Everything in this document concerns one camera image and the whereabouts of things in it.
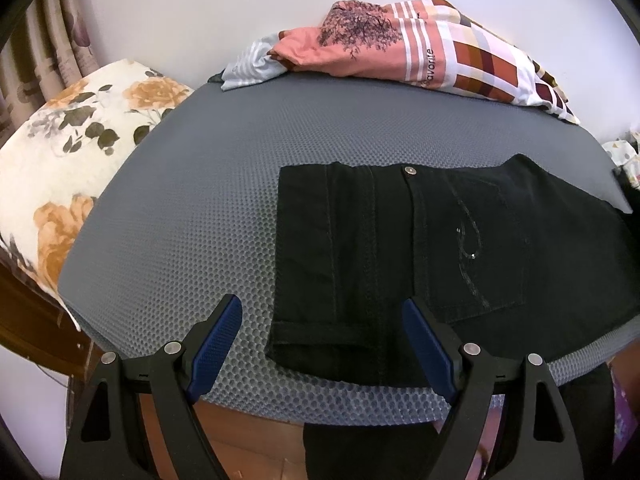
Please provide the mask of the wooden bed frame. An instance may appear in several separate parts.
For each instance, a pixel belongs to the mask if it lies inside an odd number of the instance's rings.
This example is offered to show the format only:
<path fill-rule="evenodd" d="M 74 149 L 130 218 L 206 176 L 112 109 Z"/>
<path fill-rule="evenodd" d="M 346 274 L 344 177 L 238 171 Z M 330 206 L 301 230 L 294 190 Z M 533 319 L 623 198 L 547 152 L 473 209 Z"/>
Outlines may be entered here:
<path fill-rule="evenodd" d="M 76 330 L 70 316 L 51 297 L 1 265 L 1 344 L 55 372 L 88 382 L 102 349 Z"/>

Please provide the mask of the white dotted bedding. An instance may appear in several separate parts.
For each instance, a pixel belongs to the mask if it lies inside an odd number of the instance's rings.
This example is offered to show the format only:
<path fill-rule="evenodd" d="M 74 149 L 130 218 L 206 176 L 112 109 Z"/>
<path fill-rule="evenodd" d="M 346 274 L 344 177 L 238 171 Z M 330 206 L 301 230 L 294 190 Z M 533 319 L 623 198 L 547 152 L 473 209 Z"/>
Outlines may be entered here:
<path fill-rule="evenodd" d="M 633 188 L 639 188 L 640 178 L 640 139 L 639 131 L 631 130 L 621 138 L 602 144 L 605 153 L 627 178 Z"/>

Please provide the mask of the beige patterned curtain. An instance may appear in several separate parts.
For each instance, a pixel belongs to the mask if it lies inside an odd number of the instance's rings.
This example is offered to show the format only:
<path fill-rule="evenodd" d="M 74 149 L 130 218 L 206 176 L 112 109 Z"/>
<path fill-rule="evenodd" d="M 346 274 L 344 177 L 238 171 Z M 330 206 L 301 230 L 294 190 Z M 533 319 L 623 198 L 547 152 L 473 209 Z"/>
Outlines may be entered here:
<path fill-rule="evenodd" d="M 1 137 L 99 63 L 79 0 L 35 0 L 1 50 Z"/>

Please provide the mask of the grey mesh mattress pad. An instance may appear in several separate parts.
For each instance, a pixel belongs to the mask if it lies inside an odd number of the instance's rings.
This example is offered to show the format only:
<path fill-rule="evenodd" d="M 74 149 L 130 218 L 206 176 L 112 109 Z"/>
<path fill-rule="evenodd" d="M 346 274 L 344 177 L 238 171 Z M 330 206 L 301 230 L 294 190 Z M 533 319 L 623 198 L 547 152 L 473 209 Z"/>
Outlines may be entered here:
<path fill-rule="evenodd" d="M 206 84 L 116 172 L 79 232 L 58 289 L 99 345 L 126 358 L 181 339 L 224 295 L 239 297 L 241 328 L 205 396 L 225 408 L 327 425 L 439 419 L 447 404 L 427 383 L 334 382 L 268 358 L 279 174 L 334 162 L 487 168 L 515 155 L 639 218 L 596 139 L 538 108 L 318 74 L 229 92 Z M 569 382 L 638 333 L 639 312 L 585 347 L 545 360 L 558 382 Z"/>

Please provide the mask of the light grey striped cloth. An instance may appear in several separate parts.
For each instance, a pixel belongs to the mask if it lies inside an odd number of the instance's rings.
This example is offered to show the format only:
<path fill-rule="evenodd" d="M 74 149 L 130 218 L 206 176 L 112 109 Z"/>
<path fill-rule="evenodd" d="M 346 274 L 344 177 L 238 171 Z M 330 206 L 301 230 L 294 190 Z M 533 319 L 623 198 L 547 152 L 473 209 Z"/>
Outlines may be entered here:
<path fill-rule="evenodd" d="M 221 90 L 230 91 L 262 84 L 277 78 L 288 69 L 270 55 L 271 49 L 280 41 L 279 34 L 253 41 L 221 73 Z"/>

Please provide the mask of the pink checked pillow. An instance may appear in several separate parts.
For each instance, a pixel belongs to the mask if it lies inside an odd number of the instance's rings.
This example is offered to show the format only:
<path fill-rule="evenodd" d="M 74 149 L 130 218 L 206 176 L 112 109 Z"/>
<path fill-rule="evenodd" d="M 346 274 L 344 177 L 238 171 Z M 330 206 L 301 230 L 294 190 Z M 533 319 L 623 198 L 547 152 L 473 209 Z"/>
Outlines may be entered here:
<path fill-rule="evenodd" d="M 317 27 L 280 32 L 270 56 L 289 70 L 390 80 L 516 106 L 577 124 L 554 78 L 526 52 L 447 0 L 334 2 Z"/>

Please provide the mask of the floral cream pillow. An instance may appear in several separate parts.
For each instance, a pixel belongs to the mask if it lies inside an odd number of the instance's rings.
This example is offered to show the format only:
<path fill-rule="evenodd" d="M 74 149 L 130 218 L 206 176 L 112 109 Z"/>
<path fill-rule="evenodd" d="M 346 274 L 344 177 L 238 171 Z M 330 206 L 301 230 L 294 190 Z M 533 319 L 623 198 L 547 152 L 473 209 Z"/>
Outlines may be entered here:
<path fill-rule="evenodd" d="M 1 248 L 35 288 L 64 262 L 124 161 L 192 90 L 131 60 L 105 65 L 37 110 L 1 149 Z"/>

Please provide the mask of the black pants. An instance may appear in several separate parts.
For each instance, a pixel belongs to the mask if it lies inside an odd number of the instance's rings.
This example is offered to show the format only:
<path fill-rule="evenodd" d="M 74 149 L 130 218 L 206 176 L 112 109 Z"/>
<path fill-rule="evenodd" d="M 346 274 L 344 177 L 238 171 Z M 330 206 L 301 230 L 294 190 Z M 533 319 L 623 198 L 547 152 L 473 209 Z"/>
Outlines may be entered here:
<path fill-rule="evenodd" d="M 334 382 L 422 387 L 410 298 L 494 356 L 555 360 L 639 312 L 639 218 L 524 155 L 487 168 L 287 166 L 266 353 Z"/>

